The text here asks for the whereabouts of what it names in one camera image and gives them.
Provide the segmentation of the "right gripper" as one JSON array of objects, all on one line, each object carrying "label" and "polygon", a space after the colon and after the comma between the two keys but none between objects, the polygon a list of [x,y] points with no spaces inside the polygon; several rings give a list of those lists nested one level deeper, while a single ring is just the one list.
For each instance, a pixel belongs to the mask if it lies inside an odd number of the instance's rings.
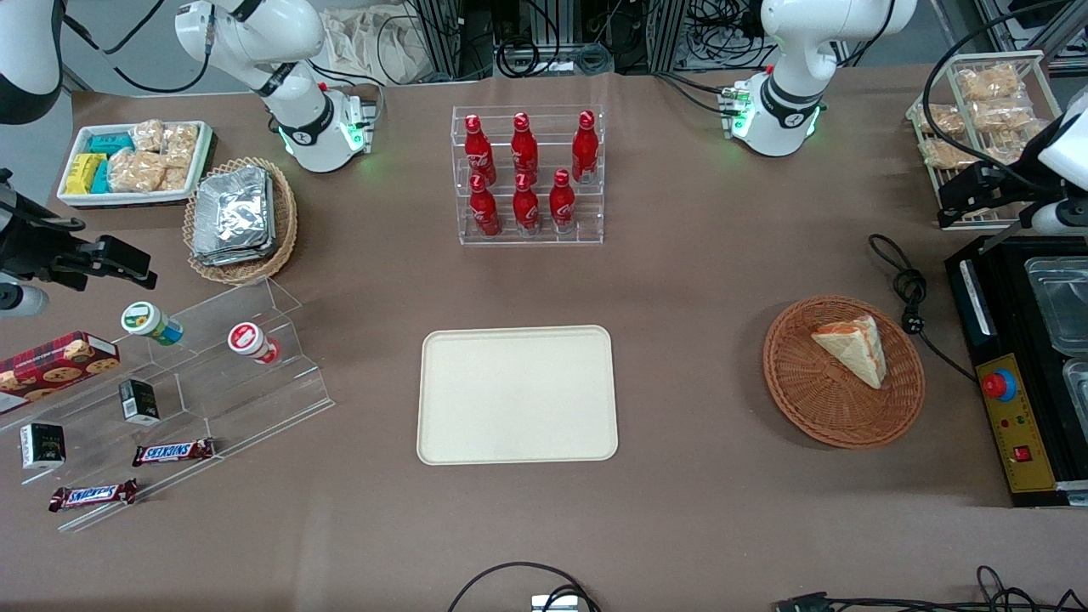
[{"label": "right gripper", "polygon": [[[101,272],[100,264],[94,261],[92,244],[77,236],[85,228],[79,219],[63,219],[18,194],[3,194],[3,273],[84,291],[87,278]],[[158,276],[150,268],[150,256],[127,241],[102,235],[100,258],[102,276],[156,289]]]}]

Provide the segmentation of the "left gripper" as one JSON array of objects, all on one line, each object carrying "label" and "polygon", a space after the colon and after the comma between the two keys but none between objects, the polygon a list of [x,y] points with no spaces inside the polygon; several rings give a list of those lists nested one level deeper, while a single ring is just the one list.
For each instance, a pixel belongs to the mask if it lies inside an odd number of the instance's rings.
[{"label": "left gripper", "polygon": [[987,213],[975,204],[984,196],[984,208],[1003,212],[1022,204],[1017,213],[1021,225],[1038,225],[1037,213],[1053,199],[1053,171],[1038,160],[1011,164],[986,161],[972,164],[960,174],[960,182],[948,182],[938,189],[938,227],[941,230],[984,230]]}]

